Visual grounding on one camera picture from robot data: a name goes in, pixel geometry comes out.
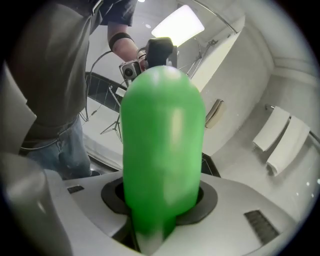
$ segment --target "shirt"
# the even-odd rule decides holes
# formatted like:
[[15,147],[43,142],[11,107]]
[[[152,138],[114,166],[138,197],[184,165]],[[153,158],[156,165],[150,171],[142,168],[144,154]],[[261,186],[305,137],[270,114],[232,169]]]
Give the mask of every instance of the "shirt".
[[37,116],[27,140],[57,138],[86,105],[89,35],[108,22],[132,25],[137,0],[55,0],[26,25],[8,60],[27,105]]

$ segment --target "black elbow band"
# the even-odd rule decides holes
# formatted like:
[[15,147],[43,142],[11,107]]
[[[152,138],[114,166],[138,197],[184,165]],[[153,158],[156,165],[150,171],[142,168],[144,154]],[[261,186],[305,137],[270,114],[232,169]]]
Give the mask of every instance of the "black elbow band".
[[134,40],[131,38],[131,36],[127,33],[121,32],[121,33],[115,34],[109,41],[109,47],[110,47],[111,51],[113,51],[113,47],[114,47],[116,41],[118,41],[119,39],[122,39],[122,38],[129,38],[134,42]]

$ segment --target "jeans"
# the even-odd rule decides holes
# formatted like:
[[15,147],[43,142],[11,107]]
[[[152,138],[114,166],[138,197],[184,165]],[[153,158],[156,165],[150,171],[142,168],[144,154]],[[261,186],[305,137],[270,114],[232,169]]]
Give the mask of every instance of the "jeans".
[[[42,141],[34,148],[47,145]],[[51,146],[31,151],[27,157],[36,161],[44,169],[57,171],[62,179],[78,179],[91,176],[90,159],[86,152],[80,118],[58,141]]]

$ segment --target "green bottle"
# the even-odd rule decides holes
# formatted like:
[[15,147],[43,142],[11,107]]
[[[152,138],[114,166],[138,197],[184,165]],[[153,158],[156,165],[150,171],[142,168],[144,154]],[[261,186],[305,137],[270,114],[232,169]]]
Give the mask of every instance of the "green bottle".
[[151,254],[148,243],[159,247],[196,204],[205,105],[188,76],[156,66],[129,86],[121,122],[125,202],[141,252]]

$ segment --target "shirt sleeve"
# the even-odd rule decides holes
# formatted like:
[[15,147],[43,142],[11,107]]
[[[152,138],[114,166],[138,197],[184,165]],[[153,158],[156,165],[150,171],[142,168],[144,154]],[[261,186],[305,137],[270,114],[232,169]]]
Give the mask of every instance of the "shirt sleeve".
[[111,9],[105,9],[102,5],[100,13],[101,25],[107,26],[109,22],[132,26],[137,0],[121,0],[113,4]]

